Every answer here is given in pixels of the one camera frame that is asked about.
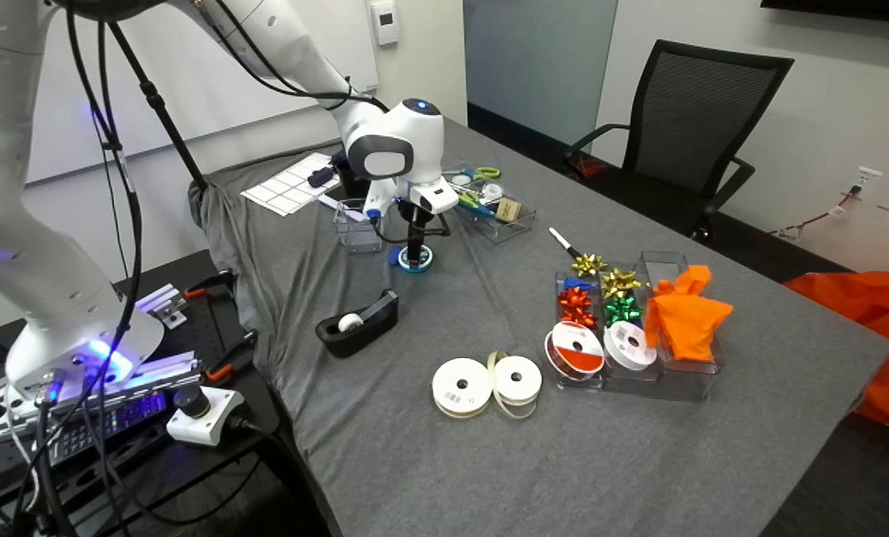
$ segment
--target black tape dispenser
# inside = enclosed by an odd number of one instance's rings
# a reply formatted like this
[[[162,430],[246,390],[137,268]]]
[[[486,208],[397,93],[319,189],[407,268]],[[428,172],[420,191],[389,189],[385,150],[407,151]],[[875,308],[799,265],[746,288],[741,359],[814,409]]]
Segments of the black tape dispenser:
[[[380,339],[397,323],[397,296],[385,288],[373,305],[329,317],[317,326],[319,339],[334,359],[349,359]]]

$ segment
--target office chair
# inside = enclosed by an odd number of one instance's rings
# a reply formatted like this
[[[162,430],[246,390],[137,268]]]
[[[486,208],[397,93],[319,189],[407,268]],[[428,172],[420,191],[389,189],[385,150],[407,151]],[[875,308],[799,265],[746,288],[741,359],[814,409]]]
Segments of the office chair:
[[[576,180],[587,175],[592,141],[607,132],[628,129],[628,156],[616,199],[629,199],[635,208],[675,211],[690,218],[690,236],[713,242],[713,214],[756,172],[737,159],[737,150],[769,106],[795,59],[759,57],[737,50],[713,50],[680,41],[658,41],[632,98],[629,126],[599,126],[567,150],[567,169]],[[662,186],[659,203],[649,203],[644,183]]]

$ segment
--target orange object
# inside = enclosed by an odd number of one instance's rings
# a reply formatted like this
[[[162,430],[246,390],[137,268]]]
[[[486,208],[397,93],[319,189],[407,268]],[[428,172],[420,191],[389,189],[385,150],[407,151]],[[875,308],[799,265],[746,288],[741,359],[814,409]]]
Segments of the orange object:
[[[678,280],[662,280],[649,305],[649,345],[668,345],[680,362],[713,362],[713,338],[734,312],[731,305],[704,299],[710,265],[690,265]]]
[[[787,282],[799,296],[889,338],[889,275],[802,275]],[[889,427],[889,362],[866,387],[859,415]]]

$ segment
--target gray table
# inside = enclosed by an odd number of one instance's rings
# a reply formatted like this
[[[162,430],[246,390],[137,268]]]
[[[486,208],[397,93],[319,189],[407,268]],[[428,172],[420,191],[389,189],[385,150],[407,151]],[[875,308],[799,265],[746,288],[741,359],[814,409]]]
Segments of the gray table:
[[[295,442],[344,533],[760,533],[889,344],[774,280],[447,126],[446,168],[496,165],[538,205],[531,233],[491,242],[456,223],[429,238],[435,265],[395,275],[391,335],[349,362],[313,326],[383,288],[376,259],[347,257],[331,211],[282,221],[238,196],[289,159],[216,172],[207,236],[218,265],[246,277],[265,335],[256,366],[295,421]],[[429,399],[456,356],[523,351],[544,363],[565,251],[547,227],[607,259],[680,251],[717,275],[737,311],[720,335],[726,370],[704,402],[586,394],[547,385],[514,423],[491,409],[450,421]]]

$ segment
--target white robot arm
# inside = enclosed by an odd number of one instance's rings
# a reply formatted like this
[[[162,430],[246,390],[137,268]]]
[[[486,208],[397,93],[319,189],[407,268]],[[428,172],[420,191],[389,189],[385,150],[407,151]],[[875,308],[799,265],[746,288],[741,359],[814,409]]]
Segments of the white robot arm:
[[[162,0],[58,0],[86,17],[122,21]],[[407,196],[429,214],[456,205],[443,180],[446,120],[428,101],[391,112],[340,98],[349,83],[323,59],[289,0],[167,0],[207,33],[231,41],[256,74],[282,74],[331,106],[352,169],[376,180],[376,214]],[[31,159],[31,120],[50,0],[0,0],[0,293],[24,311],[27,327],[6,359],[6,379],[31,399],[85,363],[109,359],[122,305],[101,268],[67,236],[39,223],[22,203]],[[162,339],[162,326],[134,312],[112,373],[127,379]]]

